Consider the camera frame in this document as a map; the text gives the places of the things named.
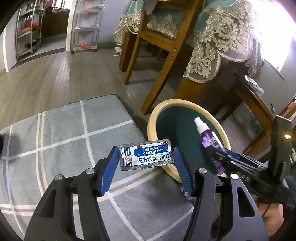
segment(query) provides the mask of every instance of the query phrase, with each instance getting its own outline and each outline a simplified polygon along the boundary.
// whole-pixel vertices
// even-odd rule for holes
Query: gray rug
[[[0,209],[22,239],[55,175],[78,175],[106,157],[114,145],[145,141],[116,95],[45,111],[0,133]],[[77,196],[73,200],[76,233],[83,238]],[[98,201],[112,241],[180,241],[193,210],[161,168],[118,167],[109,192]]]

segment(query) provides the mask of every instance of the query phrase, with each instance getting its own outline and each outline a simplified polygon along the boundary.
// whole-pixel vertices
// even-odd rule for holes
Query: medicine packet
[[[173,163],[169,139],[133,143],[118,147],[122,171],[159,167]]]

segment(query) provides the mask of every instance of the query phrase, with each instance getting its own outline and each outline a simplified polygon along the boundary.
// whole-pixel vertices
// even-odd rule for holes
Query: white spray nozzle
[[[206,123],[204,123],[200,117],[196,117],[194,119],[194,123],[196,124],[197,131],[201,135],[204,131],[209,130],[210,128],[207,126]]]

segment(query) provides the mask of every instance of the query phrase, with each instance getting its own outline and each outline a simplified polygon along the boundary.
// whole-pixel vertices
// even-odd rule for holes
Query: metal screw
[[[239,176],[237,174],[235,174],[235,173],[232,173],[230,176],[234,180],[238,180],[239,179]]]
[[[63,175],[62,174],[58,174],[58,175],[56,175],[55,176],[55,180],[57,180],[57,181],[59,181],[59,180],[61,180],[63,178]]]
[[[93,169],[93,168],[88,168],[88,169],[86,170],[86,173],[87,173],[87,174],[93,174],[93,173],[94,173],[94,169]]]
[[[207,169],[205,169],[205,168],[199,168],[198,171],[202,174],[207,173]]]

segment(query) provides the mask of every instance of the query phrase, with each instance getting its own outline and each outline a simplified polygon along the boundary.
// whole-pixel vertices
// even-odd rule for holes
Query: white stripe
[[[102,133],[102,132],[105,132],[105,131],[108,131],[108,130],[112,130],[112,129],[115,129],[115,128],[118,128],[118,127],[121,127],[121,126],[130,124],[130,123],[133,123],[133,121],[132,120],[127,120],[127,121],[124,121],[122,123],[116,124],[114,126],[106,127],[106,128],[103,128],[103,129],[97,130],[97,131],[92,131],[90,133],[87,133],[87,136],[93,136],[93,135],[96,135],[96,134],[99,134],[99,133]],[[57,142],[57,143],[54,143],[52,145],[45,146],[43,148],[37,148],[35,150],[31,150],[31,151],[28,151],[28,152],[20,153],[20,154],[17,154],[15,156],[11,156],[9,158],[3,156],[2,159],[9,160],[10,161],[10,160],[16,159],[18,157],[27,156],[27,155],[34,154],[36,152],[39,152],[41,150],[51,149],[53,147],[56,147],[56,146],[60,146],[60,145],[64,145],[66,143],[69,143],[71,141],[76,141],[76,140],[82,139],[82,138],[85,138],[85,136],[86,135],[83,134],[81,136],[72,137],[72,138],[69,138],[67,140],[64,140],[64,141],[61,141],[61,142]]]
[[[87,152],[89,154],[89,159],[91,161],[92,167],[94,167],[96,164],[94,162],[94,156],[91,151],[91,144],[89,143],[89,137],[87,136],[87,125],[86,125],[86,119],[85,119],[85,113],[84,113],[84,107],[83,107],[82,100],[80,101],[80,108],[81,108],[81,115],[82,115],[82,122],[83,122],[83,129],[84,129],[84,134],[85,134]]]
[[[122,184],[124,184],[124,183],[127,183],[127,182],[129,182],[129,181],[131,181],[131,180],[133,180],[133,179],[135,179],[135,178],[137,178],[137,177],[140,177],[141,175],[144,175],[145,173],[147,173],[147,172],[149,172],[149,171],[153,171],[153,170],[155,170],[155,169],[156,169],[156,167],[148,168],[148,169],[143,169],[143,170],[141,170],[141,171],[139,171],[139,172],[137,172],[137,173],[134,173],[134,174],[132,174],[132,175],[126,177],[126,178],[123,178],[123,179],[121,179],[121,180],[119,180],[119,181],[117,181],[117,182],[112,183],[112,184],[110,185],[110,189],[115,188],[115,187],[118,187],[118,186],[120,186],[120,185],[122,185]],[[151,174],[149,174],[149,175],[147,176],[147,177],[149,177],[149,178],[144,178],[143,180],[140,179],[139,181],[135,182],[133,185],[129,186],[128,189],[125,189],[125,191],[128,191],[128,190],[130,190],[130,189],[132,189],[132,188],[134,188],[134,187],[137,187],[138,185],[142,184],[143,181],[148,181],[148,180],[150,180],[151,178],[155,177],[157,174],[159,174],[159,172],[157,172],[157,173],[155,173],[155,174],[154,174],[154,172],[151,173]],[[98,202],[101,202],[101,201],[104,201],[104,200],[107,200],[107,198],[106,198],[106,199],[104,199],[104,197],[102,197],[102,198],[98,198]],[[74,201],[78,201],[78,196],[77,196],[77,195],[74,195],[74,196],[73,196],[73,202],[74,202]],[[37,207],[37,204],[32,204],[32,205],[13,205],[13,207],[14,207],[15,209],[35,209],[35,208]],[[0,204],[0,208],[11,208],[11,205],[10,205],[10,204]]]
[[[158,239],[160,236],[164,235],[165,233],[170,231],[173,227],[175,227],[180,222],[182,222],[185,218],[187,218],[187,216],[190,213],[192,213],[192,211],[193,211],[193,207],[187,213],[185,213],[182,217],[180,217],[176,222],[174,222],[172,225],[168,226],[165,230],[161,231],[160,233],[156,234],[155,236],[153,236],[152,238],[150,238],[146,241],[154,241],[154,240]]]
[[[10,130],[9,130],[9,136],[8,136],[8,141],[7,141],[7,151],[6,151],[6,157],[8,158],[9,157],[9,146],[10,146],[10,138],[11,138],[11,131],[12,131],[12,125],[10,126]],[[11,198],[11,192],[10,192],[10,184],[9,184],[9,169],[8,169],[8,161],[6,161],[6,183],[7,183],[7,192],[8,192],[8,198],[9,198],[9,202],[10,202],[10,205],[12,205],[12,198]],[[12,210],[11,210],[14,218],[15,218],[15,221],[19,227],[19,229],[21,230],[22,234],[24,234],[24,231],[22,230],[22,228],[20,227],[20,223],[19,221],[17,220],[17,216],[15,214],[15,210],[13,208],[13,205],[12,205]]]
[[[140,180],[138,180],[138,181],[136,181],[136,182],[134,182],[134,183],[126,186],[126,187],[123,187],[121,189],[118,189],[118,190],[116,190],[116,191],[114,191],[114,192],[112,192],[110,194],[113,197],[115,197],[117,195],[120,195],[120,194],[122,194],[122,193],[124,193],[124,192],[126,192],[128,190],[131,190],[131,189],[133,189],[133,188],[135,188],[135,187],[143,184],[146,181],[149,181],[150,179],[152,179],[153,177],[155,177],[156,175],[158,175],[158,174],[160,174],[162,172],[163,172],[162,169],[158,169],[155,172],[149,174],[148,176],[146,176],[146,177],[144,177],[144,178],[142,178],[142,179],[140,179]],[[105,201],[107,199],[108,199],[107,196],[103,196],[103,197],[98,197],[97,198],[98,203],[100,203],[102,201]],[[77,200],[78,200],[78,196],[77,195],[73,196],[73,202],[74,201],[77,201]],[[11,208],[11,205],[10,204],[0,204],[0,207],[2,207],[2,208]],[[35,204],[35,205],[13,205],[13,207],[16,208],[16,209],[31,209],[31,208],[36,208],[37,207],[37,204]],[[79,208],[78,207],[78,204],[73,205],[73,210],[77,210],[78,208]],[[5,211],[5,213],[13,214],[12,211],[9,211],[9,210],[4,210],[4,211]],[[31,215],[33,215],[33,212],[16,212],[16,214],[17,215],[20,215],[20,216],[31,216]]]
[[[133,233],[133,235],[135,235],[135,237],[139,240],[139,241],[144,241],[144,239],[142,239],[142,237],[137,233],[137,231],[134,229],[134,227],[130,224],[130,222],[127,220],[127,218],[125,217],[125,215],[123,214],[123,212],[120,210],[120,208],[118,207],[117,203],[115,202],[114,198],[112,197],[112,195],[109,192],[106,192],[105,195],[107,196],[107,198],[110,200],[112,206],[114,207],[114,209],[116,210],[116,212],[118,213],[119,217],[122,219],[122,221],[125,223],[125,225],[129,228],[129,230]]]
[[[112,188],[115,188],[117,186],[120,186],[120,185],[122,185],[124,183],[130,182],[131,180],[133,180],[133,179],[135,179],[135,178],[137,178],[137,177],[139,177],[139,176],[141,176],[141,175],[143,175],[143,174],[145,174],[145,173],[147,173],[149,171],[155,170],[155,169],[156,169],[156,167],[146,168],[146,169],[143,169],[143,170],[141,170],[141,171],[139,171],[137,173],[134,173],[134,174],[132,174],[132,175],[130,175],[130,176],[124,178],[124,179],[121,179],[121,180],[119,180],[117,182],[113,182],[110,185],[110,188],[109,189],[112,189]]]
[[[19,216],[32,216],[34,213],[34,212],[14,212],[14,211],[9,211],[9,210],[2,210],[2,209],[1,209],[1,212],[6,213],[6,214],[16,214]]]
[[[113,197],[115,197],[115,196],[117,196],[117,195],[120,195],[120,194],[122,194],[122,193],[124,193],[124,192],[126,192],[126,191],[128,191],[128,190],[131,190],[131,189],[133,189],[133,188],[135,188],[135,187],[137,187],[137,186],[143,184],[143,183],[146,182],[146,181],[149,181],[150,179],[154,178],[155,176],[157,176],[158,174],[160,174],[160,173],[162,173],[162,172],[163,172],[163,169],[158,169],[158,170],[156,170],[155,172],[153,172],[153,173],[151,173],[151,174],[145,176],[144,178],[142,178],[142,179],[140,179],[140,180],[138,180],[138,181],[136,181],[136,182],[134,182],[134,183],[132,183],[132,184],[130,184],[130,185],[127,185],[126,187],[123,187],[123,188],[120,188],[120,189],[118,189],[118,190],[116,190],[116,191],[114,191],[114,192],[111,192],[110,194],[111,194]],[[106,197],[106,195],[103,196],[103,197],[98,197],[98,198],[97,198],[98,202],[102,202],[102,201],[105,201],[105,200],[107,200],[107,199],[108,199],[108,198]],[[73,205],[73,210],[76,210],[76,209],[78,209],[78,205],[77,205],[77,204],[76,204],[76,205]]]
[[[36,149],[39,147],[39,128],[40,128],[40,115],[41,113],[38,114],[38,119],[37,119],[37,130],[36,130]],[[40,176],[39,176],[39,160],[38,160],[38,152],[35,153],[35,169],[36,169],[36,177],[37,177],[37,183],[39,187],[39,191],[41,196],[43,195],[43,190],[41,186],[41,181],[40,181]]]
[[[11,208],[10,204],[0,204],[0,208]],[[37,207],[37,204],[33,205],[13,205],[15,209],[34,209]]]
[[[129,123],[134,123],[134,121],[133,120],[127,120],[127,121],[124,121],[122,123],[119,123],[119,124],[116,124],[116,125],[113,125],[113,126],[110,126],[110,127],[103,128],[101,130],[92,131],[92,132],[88,133],[87,135],[88,136],[93,136],[93,135],[96,135],[96,134],[99,134],[99,133],[102,133],[102,132],[105,132],[105,131],[108,131],[108,130],[112,130],[112,129],[127,125]]]
[[[123,188],[120,188],[120,189],[112,192],[111,194],[112,194],[112,196],[120,195],[120,194],[122,194],[122,193],[124,193],[124,192],[126,192],[128,190],[131,190],[131,189],[143,184],[144,182],[154,178],[156,175],[158,175],[158,174],[160,174],[162,172],[163,172],[163,169],[160,168],[160,169],[156,170],[155,172],[149,174],[148,176],[146,176],[146,177],[144,177],[144,178],[142,178],[142,179],[140,179],[140,180],[138,180],[138,181],[136,181],[136,182],[134,182],[134,183],[132,183],[130,185],[127,185],[127,186],[125,186]]]
[[[44,119],[45,119],[45,111],[42,113],[42,121],[41,121],[41,136],[40,136],[40,166],[41,166],[41,175],[43,180],[44,189],[48,188],[48,184],[46,181],[45,167],[44,167],[44,156],[43,156],[43,136],[44,136]]]

